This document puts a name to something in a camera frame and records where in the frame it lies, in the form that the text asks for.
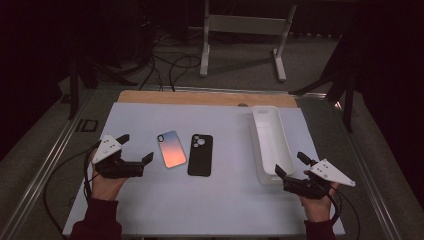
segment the white paper sheet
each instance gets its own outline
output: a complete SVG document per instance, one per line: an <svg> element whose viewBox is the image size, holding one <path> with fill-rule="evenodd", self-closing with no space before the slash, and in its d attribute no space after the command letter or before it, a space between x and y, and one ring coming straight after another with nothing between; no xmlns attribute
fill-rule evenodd
<svg viewBox="0 0 424 240"><path fill-rule="evenodd" d="M303 114L282 108L281 119L292 156L302 151L318 159ZM297 196L281 186L258 181L249 121L251 108L199 105L115 103L102 133L115 138L130 134L122 159L140 161L154 152L142 178L129 179L118 196L118 221L123 234L155 236L275 236L304 234L305 213ZM193 177L187 163L168 169L156 140L175 130L188 158L191 136L214 138L212 174ZM307 169L295 161L304 178ZM86 203L82 190L72 208L64 233L83 219ZM344 234L340 221L336 234Z"/></svg>

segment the metal stand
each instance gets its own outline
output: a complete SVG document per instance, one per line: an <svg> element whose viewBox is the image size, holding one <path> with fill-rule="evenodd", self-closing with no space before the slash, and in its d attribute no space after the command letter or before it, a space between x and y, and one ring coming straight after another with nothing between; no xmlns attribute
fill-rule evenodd
<svg viewBox="0 0 424 240"><path fill-rule="evenodd" d="M286 73L284 71L283 62L281 60L281 54L289 34L295 11L296 5L292 5L290 7L287 19L211 15L209 14L209 0L205 0L204 39L202 60L200 65L200 76L206 77L208 75L210 51L208 38L210 31L252 33L281 36L280 45L277 49L274 49L273 55L278 73L278 79L282 82L286 81Z"/></svg>

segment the plastic container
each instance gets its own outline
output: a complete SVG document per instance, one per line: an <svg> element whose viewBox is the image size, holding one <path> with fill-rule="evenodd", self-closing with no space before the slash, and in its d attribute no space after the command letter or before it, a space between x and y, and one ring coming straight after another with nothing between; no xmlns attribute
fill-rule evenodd
<svg viewBox="0 0 424 240"><path fill-rule="evenodd" d="M281 123L278 108L273 106L255 106L253 121L250 124L256 169L262 184L282 184L275 174L278 164L287 175L296 172L286 135Z"/></svg>

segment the smartphone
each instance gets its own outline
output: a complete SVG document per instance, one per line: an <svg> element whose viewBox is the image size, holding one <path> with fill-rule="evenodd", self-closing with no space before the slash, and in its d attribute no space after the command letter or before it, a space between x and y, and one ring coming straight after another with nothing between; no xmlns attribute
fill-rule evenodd
<svg viewBox="0 0 424 240"><path fill-rule="evenodd" d="M167 168L178 166L187 161L176 131L161 134L157 139Z"/></svg>
<svg viewBox="0 0 424 240"><path fill-rule="evenodd" d="M211 135L194 134L191 138L190 157L188 162L188 175L209 177L212 172L212 147Z"/></svg>

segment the sleeve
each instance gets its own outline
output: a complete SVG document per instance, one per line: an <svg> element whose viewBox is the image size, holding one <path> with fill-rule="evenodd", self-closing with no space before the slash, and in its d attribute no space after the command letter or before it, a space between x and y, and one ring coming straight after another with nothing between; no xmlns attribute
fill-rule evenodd
<svg viewBox="0 0 424 240"><path fill-rule="evenodd" d="M333 222L331 220L325 222L309 222L305 221L306 239L308 240L335 240L336 236L333 232Z"/></svg>
<svg viewBox="0 0 424 240"><path fill-rule="evenodd" d="M84 220L76 222L69 240L120 240L122 226L116 221L118 201L89 199Z"/></svg>

